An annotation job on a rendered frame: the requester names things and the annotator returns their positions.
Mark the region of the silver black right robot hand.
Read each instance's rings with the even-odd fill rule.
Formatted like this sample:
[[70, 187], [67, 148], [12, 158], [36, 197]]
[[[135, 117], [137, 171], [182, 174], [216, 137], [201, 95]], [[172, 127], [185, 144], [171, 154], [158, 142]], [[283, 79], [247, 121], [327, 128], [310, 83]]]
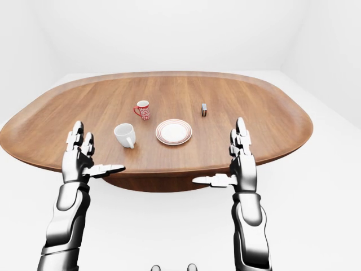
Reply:
[[232, 156], [230, 173], [217, 173], [213, 177], [196, 177], [193, 183], [207, 184], [212, 187], [234, 186], [236, 192], [256, 192], [257, 170], [256, 161], [250, 151], [251, 139], [244, 120], [239, 117], [236, 128], [230, 133], [229, 153]]

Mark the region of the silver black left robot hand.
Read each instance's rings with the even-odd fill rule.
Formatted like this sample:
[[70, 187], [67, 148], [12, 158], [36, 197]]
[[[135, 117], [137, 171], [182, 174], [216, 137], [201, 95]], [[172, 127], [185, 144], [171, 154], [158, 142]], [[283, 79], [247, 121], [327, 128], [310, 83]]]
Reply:
[[92, 156], [95, 152], [94, 136], [92, 133], [84, 133], [84, 125], [76, 121], [73, 130], [68, 133], [67, 149], [63, 155], [62, 174], [67, 182], [88, 183], [89, 178], [102, 178], [112, 173], [122, 172], [124, 165], [95, 165]]

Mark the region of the white mug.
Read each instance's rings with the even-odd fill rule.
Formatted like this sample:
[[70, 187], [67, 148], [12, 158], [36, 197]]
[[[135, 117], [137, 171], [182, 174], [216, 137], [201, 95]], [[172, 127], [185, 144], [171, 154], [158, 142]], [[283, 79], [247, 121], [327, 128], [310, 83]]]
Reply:
[[118, 142], [126, 148], [134, 148], [136, 135], [134, 127], [129, 123], [123, 123], [115, 127], [114, 134]]

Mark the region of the white plate with red rings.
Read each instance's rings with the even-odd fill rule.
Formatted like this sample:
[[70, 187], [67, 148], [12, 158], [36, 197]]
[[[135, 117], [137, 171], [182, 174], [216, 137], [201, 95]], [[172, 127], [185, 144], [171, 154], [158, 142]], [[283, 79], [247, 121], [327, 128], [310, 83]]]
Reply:
[[166, 145], [181, 145], [187, 142], [191, 135], [190, 124], [180, 119], [165, 120], [156, 128], [157, 139]]

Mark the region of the red patterned mug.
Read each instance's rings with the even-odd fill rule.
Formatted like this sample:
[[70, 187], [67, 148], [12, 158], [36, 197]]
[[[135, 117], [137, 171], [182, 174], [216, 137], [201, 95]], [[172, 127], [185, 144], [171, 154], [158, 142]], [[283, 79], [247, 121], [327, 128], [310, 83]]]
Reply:
[[139, 101], [137, 105], [133, 108], [133, 111], [143, 120], [149, 120], [150, 119], [149, 101], [147, 100]]

